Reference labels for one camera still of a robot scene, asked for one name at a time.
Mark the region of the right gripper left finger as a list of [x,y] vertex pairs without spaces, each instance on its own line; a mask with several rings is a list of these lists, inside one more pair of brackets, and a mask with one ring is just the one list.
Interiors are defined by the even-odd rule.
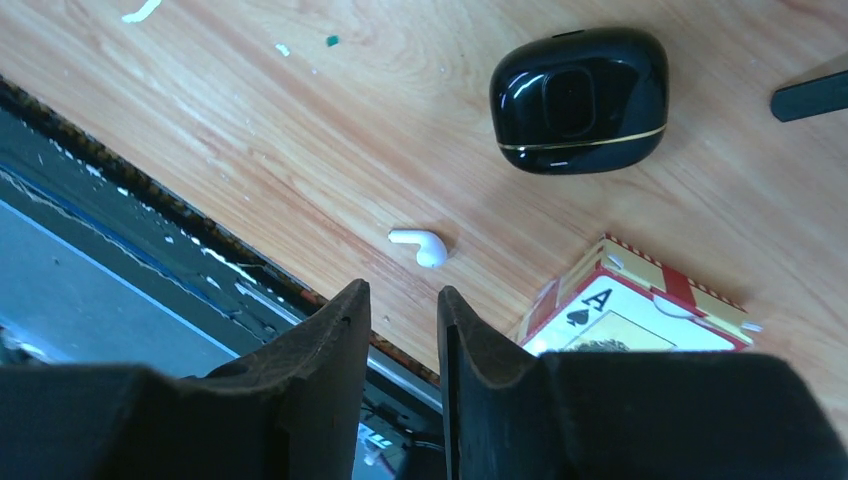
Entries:
[[5,367],[1,475],[348,479],[370,332],[370,287],[357,279],[202,378],[132,364]]

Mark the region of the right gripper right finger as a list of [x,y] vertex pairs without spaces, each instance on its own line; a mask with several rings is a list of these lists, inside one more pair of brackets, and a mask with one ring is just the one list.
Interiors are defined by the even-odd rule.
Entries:
[[749,353],[545,353],[437,300],[451,479],[843,479],[802,378]]

